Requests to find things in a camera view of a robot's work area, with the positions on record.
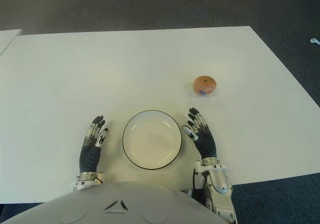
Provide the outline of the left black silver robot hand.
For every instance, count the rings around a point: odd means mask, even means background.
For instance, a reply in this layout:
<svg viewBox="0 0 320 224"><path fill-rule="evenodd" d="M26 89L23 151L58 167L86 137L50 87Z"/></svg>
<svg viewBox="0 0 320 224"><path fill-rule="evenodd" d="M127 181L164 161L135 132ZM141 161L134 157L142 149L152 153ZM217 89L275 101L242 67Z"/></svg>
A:
<svg viewBox="0 0 320 224"><path fill-rule="evenodd" d="M97 171L101 150L107 139L108 128L104 128L104 116L97 116L90 124L80 151L79 173L92 173Z"/></svg>

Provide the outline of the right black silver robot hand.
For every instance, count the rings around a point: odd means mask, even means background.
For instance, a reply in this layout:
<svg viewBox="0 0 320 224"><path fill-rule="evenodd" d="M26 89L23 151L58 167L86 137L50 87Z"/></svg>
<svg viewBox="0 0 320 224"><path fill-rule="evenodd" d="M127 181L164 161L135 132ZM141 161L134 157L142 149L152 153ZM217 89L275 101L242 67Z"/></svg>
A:
<svg viewBox="0 0 320 224"><path fill-rule="evenodd" d="M201 158L216 158L215 140L204 116L192 107L189 109L188 117L188 125L183 125L182 130L192 139Z"/></svg>

